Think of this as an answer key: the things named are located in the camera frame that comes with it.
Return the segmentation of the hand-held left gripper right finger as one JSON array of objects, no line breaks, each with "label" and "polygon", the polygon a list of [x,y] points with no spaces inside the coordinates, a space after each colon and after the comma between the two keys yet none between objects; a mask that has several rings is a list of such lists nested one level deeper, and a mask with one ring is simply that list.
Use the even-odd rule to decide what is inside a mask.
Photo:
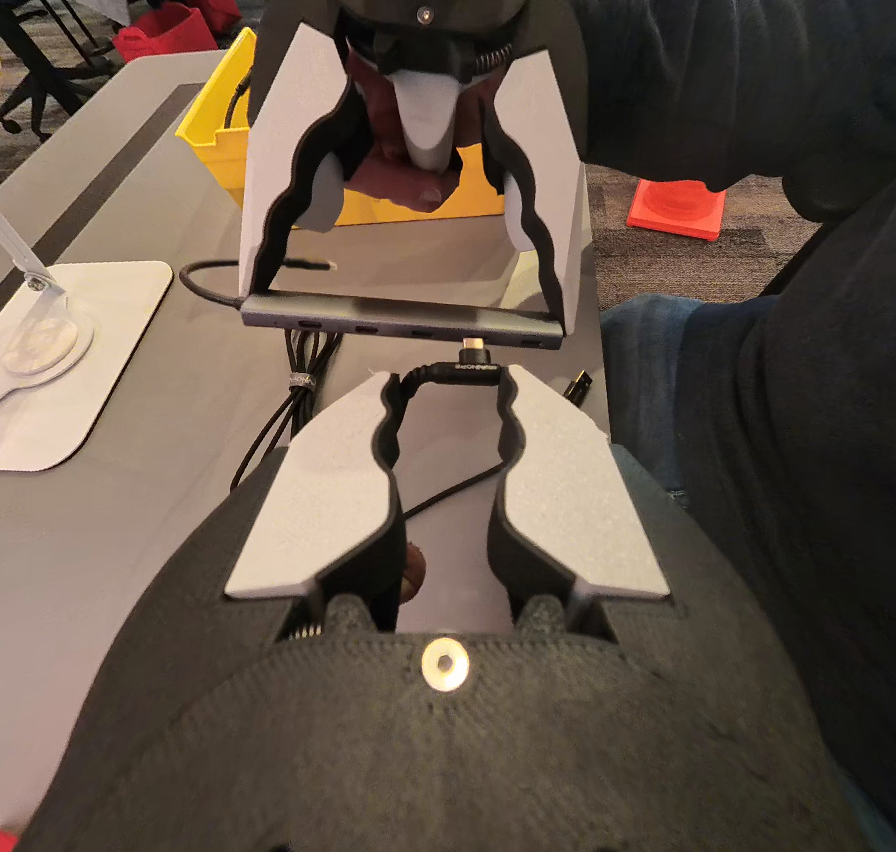
[{"label": "hand-held left gripper right finger", "polygon": [[522,366],[502,369],[494,575],[511,599],[670,594],[608,435]]}]

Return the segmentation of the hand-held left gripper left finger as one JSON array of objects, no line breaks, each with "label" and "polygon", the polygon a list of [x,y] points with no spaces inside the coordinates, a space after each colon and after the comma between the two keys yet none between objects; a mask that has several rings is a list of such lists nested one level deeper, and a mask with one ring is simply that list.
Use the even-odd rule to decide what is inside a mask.
[{"label": "hand-held left gripper left finger", "polygon": [[225,586],[231,599],[319,589],[375,599],[400,583],[404,519],[393,467],[399,376],[375,373],[288,444]]}]

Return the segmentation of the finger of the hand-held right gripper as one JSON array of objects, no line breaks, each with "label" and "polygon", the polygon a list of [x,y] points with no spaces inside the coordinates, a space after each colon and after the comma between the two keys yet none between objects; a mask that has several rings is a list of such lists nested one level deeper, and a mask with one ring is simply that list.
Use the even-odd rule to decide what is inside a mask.
[{"label": "finger of the hand-held right gripper", "polygon": [[263,259],[279,271],[292,227],[330,232],[342,212],[342,166],[324,141],[310,179],[294,179],[302,140],[337,110],[348,76],[330,36],[300,24],[248,135],[241,223],[241,296],[266,290]]},{"label": "finger of the hand-held right gripper", "polygon": [[484,164],[489,181],[503,187],[508,238],[537,268],[547,314],[572,334],[584,166],[547,49],[521,55],[506,69],[484,110]]}]

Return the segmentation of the yellow plastic bin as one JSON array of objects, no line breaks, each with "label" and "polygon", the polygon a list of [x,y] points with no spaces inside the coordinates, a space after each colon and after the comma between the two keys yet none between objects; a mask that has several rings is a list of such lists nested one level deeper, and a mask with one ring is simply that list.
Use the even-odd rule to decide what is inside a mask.
[{"label": "yellow plastic bin", "polygon": [[[242,96],[237,102],[229,125],[226,124],[226,117],[238,84],[251,67],[255,40],[251,28],[243,28],[239,32],[175,133],[192,149],[238,207],[243,204],[245,188],[248,96]],[[459,187],[434,212],[420,213],[384,199],[347,190],[337,226],[501,216],[504,213],[504,197],[487,182],[481,146],[462,148],[459,152],[463,162]]]}]

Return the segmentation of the grey usb hub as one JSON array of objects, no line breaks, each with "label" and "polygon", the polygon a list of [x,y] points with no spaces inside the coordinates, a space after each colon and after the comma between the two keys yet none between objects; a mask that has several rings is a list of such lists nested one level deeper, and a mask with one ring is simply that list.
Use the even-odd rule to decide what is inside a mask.
[{"label": "grey usb hub", "polygon": [[474,305],[269,291],[245,298],[247,327],[315,331],[377,338],[462,342],[557,350],[565,333],[549,315]]}]

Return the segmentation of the person's right forearm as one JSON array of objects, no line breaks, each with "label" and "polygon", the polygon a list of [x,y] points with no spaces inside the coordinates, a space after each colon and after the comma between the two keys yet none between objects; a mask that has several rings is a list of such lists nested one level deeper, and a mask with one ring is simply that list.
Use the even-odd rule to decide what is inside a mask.
[{"label": "person's right forearm", "polygon": [[781,180],[816,223],[894,223],[894,0],[568,0],[585,161],[725,190]]}]

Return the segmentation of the person's right hand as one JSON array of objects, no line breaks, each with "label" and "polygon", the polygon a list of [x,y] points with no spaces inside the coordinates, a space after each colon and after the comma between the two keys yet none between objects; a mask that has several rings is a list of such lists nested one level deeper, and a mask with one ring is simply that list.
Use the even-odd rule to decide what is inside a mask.
[{"label": "person's right hand", "polygon": [[[350,51],[346,70],[364,97],[375,138],[364,162],[346,181],[346,188],[421,213],[435,211],[453,195],[461,175],[449,168],[442,173],[427,172],[412,163],[393,84],[354,51]],[[480,143],[482,110],[493,102],[502,79],[502,72],[494,72],[461,93],[455,111],[455,148]]]}]

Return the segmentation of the person's left hand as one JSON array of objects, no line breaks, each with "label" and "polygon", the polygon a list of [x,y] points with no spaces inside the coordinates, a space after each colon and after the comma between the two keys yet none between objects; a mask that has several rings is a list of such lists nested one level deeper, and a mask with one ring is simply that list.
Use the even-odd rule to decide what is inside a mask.
[{"label": "person's left hand", "polygon": [[406,546],[405,564],[402,570],[399,604],[405,605],[418,595],[427,574],[427,561],[420,548],[411,542]]}]

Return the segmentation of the orange traffic cone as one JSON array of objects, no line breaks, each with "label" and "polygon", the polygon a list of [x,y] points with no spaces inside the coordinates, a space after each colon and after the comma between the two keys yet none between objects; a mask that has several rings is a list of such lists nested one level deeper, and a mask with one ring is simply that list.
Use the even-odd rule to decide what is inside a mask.
[{"label": "orange traffic cone", "polygon": [[727,191],[713,192],[704,183],[658,183],[641,179],[625,224],[704,241],[721,234]]}]

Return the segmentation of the person's blue jeans leg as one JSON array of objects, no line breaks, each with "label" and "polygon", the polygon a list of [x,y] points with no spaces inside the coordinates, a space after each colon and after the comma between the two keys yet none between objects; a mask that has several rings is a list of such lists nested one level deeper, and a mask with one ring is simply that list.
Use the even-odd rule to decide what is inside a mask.
[{"label": "person's blue jeans leg", "polygon": [[675,401],[686,323],[703,302],[644,294],[600,316],[610,434],[684,509]]}]

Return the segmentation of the white stand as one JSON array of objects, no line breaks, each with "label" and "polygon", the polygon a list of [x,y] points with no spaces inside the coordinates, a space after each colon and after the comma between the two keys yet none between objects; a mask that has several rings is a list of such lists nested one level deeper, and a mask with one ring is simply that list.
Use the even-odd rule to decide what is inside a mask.
[{"label": "white stand", "polygon": [[39,473],[80,449],[174,275],[161,261],[47,267],[6,217],[22,281],[1,310],[1,470]]}]

